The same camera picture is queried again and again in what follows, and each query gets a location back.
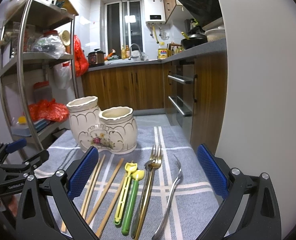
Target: green plastic utensil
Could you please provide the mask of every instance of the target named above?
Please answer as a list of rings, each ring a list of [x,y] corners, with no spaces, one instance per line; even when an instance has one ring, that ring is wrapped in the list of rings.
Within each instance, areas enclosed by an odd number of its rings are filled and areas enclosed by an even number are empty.
[[[137,163],[126,163],[125,170],[127,172],[127,177],[124,181],[124,185],[122,187],[120,197],[119,197],[119,202],[117,205],[117,210],[115,213],[114,223],[116,226],[121,224],[122,214],[124,211],[124,207],[125,207],[125,203],[128,195],[128,189],[131,181],[131,175],[137,170]]]
[[[143,170],[137,170],[132,174],[132,178],[134,179],[134,184],[132,186],[129,204],[127,206],[125,218],[122,223],[122,229],[121,229],[121,233],[124,236],[127,236],[129,234],[131,219],[132,219],[132,215],[134,213],[136,197],[137,197],[137,192],[138,192],[138,188],[139,188],[139,181],[144,178],[144,175],[145,175],[145,171],[143,171]]]

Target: faucet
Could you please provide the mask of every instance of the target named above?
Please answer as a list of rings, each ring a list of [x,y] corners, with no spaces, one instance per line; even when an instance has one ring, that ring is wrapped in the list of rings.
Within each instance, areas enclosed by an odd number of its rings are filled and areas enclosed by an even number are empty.
[[[133,43],[133,44],[131,44],[131,45],[129,46],[130,53],[131,53],[131,46],[133,46],[133,45],[136,45],[136,46],[138,47],[139,54],[140,54],[140,60],[141,60],[141,61],[144,61],[143,54],[141,53],[141,50],[140,50],[140,48],[139,48],[139,45],[138,45],[138,44],[136,44],[136,43]]]

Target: blue gripper pad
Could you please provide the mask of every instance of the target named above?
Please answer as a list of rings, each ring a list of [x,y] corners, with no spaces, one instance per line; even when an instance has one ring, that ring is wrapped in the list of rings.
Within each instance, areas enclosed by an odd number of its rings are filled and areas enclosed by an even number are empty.
[[[6,152],[13,153],[15,151],[18,151],[19,149],[24,148],[26,145],[27,145],[27,141],[25,138],[19,139],[15,142],[7,144]]]
[[[197,149],[197,158],[215,193],[226,199],[229,194],[227,178],[203,145]]]
[[[69,180],[67,195],[70,200],[80,196],[98,162],[98,150],[93,147]]]

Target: green handle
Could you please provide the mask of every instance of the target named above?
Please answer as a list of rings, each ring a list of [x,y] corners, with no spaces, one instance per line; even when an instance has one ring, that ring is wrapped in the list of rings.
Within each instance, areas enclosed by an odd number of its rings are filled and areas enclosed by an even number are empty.
[[[126,210],[126,214],[125,214],[125,219],[124,219],[124,221],[122,223],[121,233],[124,236],[127,236],[129,234],[131,219],[132,219],[132,215],[133,215],[134,209],[135,209],[135,203],[136,203],[138,188],[139,188],[139,182],[138,182],[138,180],[134,180],[134,184],[132,186],[132,191],[131,191],[129,204],[127,206],[127,210]]]

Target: gray countertop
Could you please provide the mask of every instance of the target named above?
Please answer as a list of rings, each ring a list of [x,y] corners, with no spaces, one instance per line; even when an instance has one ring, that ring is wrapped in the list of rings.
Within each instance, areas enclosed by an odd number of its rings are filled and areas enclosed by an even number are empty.
[[[198,45],[196,47],[184,50],[181,53],[168,57],[166,59],[152,59],[148,61],[130,61],[130,62],[123,62],[123,63],[115,63],[104,65],[100,67],[92,67],[88,69],[88,72],[100,69],[108,69],[108,68],[115,68],[115,67],[124,67],[124,66],[133,66],[133,65],[147,65],[147,64],[161,64],[170,62],[173,60],[184,59],[188,57],[214,53],[214,52],[222,52],[227,51],[227,44],[226,39],[221,39],[213,42],[207,42],[205,44]]]

